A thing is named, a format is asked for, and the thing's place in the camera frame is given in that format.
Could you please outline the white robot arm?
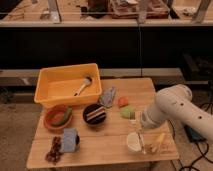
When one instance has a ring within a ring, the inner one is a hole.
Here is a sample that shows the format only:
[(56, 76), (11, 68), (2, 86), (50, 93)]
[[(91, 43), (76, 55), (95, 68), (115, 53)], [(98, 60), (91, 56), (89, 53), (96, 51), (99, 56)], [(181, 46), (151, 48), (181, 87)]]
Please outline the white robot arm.
[(172, 117), (213, 142), (213, 116), (194, 105), (191, 100), (192, 91), (183, 84), (157, 91), (154, 101), (139, 115), (140, 126), (143, 129), (155, 129)]

